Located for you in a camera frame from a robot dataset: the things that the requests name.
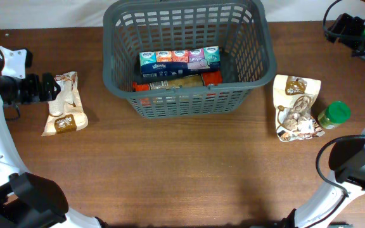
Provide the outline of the white brown rice pouch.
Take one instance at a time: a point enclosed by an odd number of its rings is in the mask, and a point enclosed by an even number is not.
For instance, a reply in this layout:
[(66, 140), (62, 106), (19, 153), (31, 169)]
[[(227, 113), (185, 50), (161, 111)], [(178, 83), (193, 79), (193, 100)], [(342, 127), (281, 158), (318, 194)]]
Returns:
[(42, 136), (82, 130), (89, 121), (84, 113), (78, 90), (78, 73), (68, 72), (54, 77), (61, 91), (49, 101), (49, 115)]

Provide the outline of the green lidded jar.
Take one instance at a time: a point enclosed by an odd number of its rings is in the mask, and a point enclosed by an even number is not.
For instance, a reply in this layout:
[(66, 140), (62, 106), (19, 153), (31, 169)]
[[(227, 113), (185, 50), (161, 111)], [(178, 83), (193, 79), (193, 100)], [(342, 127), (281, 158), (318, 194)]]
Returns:
[(335, 101), (318, 115), (317, 121), (324, 129), (334, 129), (345, 123), (350, 116), (350, 108), (344, 102)]

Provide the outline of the Kleenex tissue multipack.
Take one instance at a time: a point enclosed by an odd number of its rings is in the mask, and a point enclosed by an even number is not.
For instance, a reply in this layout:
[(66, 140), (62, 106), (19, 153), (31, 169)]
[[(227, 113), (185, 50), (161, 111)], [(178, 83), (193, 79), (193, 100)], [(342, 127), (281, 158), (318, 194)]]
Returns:
[(210, 46), (192, 50), (141, 52), (139, 63), (144, 78), (215, 72), (221, 67), (220, 48)]

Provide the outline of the grey plastic shopping basket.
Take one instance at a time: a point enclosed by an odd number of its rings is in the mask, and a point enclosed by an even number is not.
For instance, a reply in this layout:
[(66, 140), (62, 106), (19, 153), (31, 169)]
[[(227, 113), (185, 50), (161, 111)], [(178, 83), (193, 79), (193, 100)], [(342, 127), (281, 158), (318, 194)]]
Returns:
[[(217, 46), (219, 85), (136, 92), (139, 54)], [(145, 118), (230, 112), (269, 83), (277, 63), (259, 0), (117, 1), (103, 16), (103, 83)]]

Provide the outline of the orange spaghetti packet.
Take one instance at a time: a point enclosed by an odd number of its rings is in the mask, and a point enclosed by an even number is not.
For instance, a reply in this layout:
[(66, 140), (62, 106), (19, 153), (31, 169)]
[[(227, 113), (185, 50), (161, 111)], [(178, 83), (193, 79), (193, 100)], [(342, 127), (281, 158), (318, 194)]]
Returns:
[[(158, 89), (170, 90), (170, 89), (181, 89), (181, 88), (192, 88), (192, 87), (217, 86), (218, 84), (221, 83), (223, 83), (221, 72), (216, 71), (216, 72), (188, 75), (180, 79), (151, 82), (148, 84), (137, 84), (136, 82), (133, 82), (132, 86), (134, 92), (144, 92)], [(188, 102), (189, 96), (182, 95), (179, 99), (182, 102)], [(131, 99), (129, 102), (133, 106), (138, 106), (138, 101), (141, 103), (141, 106), (148, 107), (151, 106), (151, 102), (154, 105), (163, 103), (163, 98), (162, 97), (139, 98), (139, 99)], [(167, 96), (165, 98), (165, 101), (166, 103), (176, 103), (176, 98), (173, 96)]]

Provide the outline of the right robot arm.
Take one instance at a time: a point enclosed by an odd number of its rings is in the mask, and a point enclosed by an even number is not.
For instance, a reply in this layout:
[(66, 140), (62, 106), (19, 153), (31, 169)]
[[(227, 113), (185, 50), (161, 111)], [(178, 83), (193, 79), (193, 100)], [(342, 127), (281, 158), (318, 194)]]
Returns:
[(334, 218), (365, 194), (365, 128), (327, 142), (317, 154), (316, 170), (322, 185), (277, 227), (332, 227)]

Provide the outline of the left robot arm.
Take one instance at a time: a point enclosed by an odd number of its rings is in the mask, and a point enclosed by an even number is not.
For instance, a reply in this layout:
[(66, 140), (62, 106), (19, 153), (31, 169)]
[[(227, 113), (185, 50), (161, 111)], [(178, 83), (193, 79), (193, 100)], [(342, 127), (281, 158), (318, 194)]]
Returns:
[(32, 174), (18, 154), (4, 108), (54, 101), (61, 92), (50, 73), (26, 74), (31, 64), (27, 49), (0, 46), (0, 227), (107, 227), (70, 208), (59, 185)]

